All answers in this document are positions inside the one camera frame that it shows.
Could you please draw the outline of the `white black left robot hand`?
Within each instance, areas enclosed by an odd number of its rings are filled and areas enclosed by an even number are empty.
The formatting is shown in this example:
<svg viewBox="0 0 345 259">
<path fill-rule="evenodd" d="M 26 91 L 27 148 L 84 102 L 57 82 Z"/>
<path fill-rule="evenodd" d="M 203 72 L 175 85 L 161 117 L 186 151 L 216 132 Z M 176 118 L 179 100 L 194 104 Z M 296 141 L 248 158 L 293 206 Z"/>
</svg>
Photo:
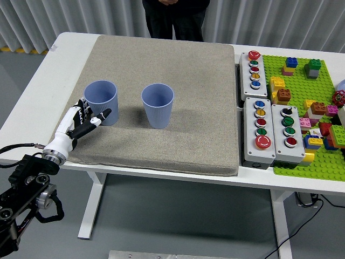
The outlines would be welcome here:
<svg viewBox="0 0 345 259">
<path fill-rule="evenodd" d="M 110 108 L 101 110 L 92 117 L 92 110 L 84 98 L 68 109 L 56 129 L 53 140 L 45 146 L 42 158 L 63 165 L 69 152 L 77 145 L 77 140 L 90 133 L 111 114 Z"/>
</svg>

